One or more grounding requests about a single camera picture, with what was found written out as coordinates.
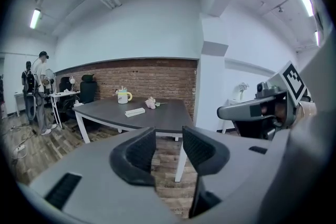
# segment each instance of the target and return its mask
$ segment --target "black cap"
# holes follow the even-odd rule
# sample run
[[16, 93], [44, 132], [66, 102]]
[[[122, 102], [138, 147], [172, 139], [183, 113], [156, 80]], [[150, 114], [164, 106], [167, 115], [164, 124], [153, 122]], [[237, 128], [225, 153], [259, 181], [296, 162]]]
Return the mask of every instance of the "black cap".
[[45, 51], [41, 51], [38, 56], [39, 57], [41, 57], [41, 56], [47, 56], [47, 59], [49, 59], [48, 53], [46, 53]]

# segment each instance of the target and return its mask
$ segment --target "backpack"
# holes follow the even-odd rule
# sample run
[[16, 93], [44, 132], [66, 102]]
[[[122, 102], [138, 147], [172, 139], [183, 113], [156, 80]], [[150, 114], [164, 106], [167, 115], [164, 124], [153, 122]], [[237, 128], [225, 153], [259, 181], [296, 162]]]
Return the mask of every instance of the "backpack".
[[24, 90], [28, 92], [34, 93], [35, 90], [37, 89], [37, 81], [35, 80], [35, 77], [31, 71], [25, 71], [26, 75], [26, 84]]

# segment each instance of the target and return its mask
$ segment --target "yellow mug handle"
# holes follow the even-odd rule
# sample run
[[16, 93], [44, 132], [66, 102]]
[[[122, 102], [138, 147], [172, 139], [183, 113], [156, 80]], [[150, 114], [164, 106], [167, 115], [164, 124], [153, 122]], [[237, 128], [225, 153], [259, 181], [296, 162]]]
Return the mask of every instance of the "yellow mug handle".
[[126, 94], [129, 94], [129, 95], [130, 95], [130, 98], [129, 98], [129, 100], [128, 100], [128, 101], [131, 101], [131, 100], [132, 100], [132, 98], [133, 98], [133, 95], [132, 95], [130, 92], [127, 92]]

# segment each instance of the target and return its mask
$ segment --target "white sneaker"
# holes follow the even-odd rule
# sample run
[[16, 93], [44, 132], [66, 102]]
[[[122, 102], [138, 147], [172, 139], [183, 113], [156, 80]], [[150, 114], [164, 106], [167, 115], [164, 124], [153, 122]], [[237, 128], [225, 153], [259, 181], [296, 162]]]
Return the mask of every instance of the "white sneaker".
[[44, 133], [42, 133], [41, 135], [45, 135], [45, 134], [50, 134], [51, 133], [51, 129], [47, 129]]

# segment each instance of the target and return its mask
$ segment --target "red brick wall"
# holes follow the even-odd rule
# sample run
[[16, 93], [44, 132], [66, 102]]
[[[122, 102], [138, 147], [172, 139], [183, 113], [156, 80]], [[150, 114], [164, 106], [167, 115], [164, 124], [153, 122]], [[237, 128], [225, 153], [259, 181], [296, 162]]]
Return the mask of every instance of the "red brick wall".
[[94, 74], [98, 83], [96, 100], [113, 96], [126, 87], [135, 97], [182, 99], [191, 117], [194, 113], [196, 60], [132, 59], [92, 63], [57, 72], [61, 77], [74, 77], [79, 90], [81, 77]]

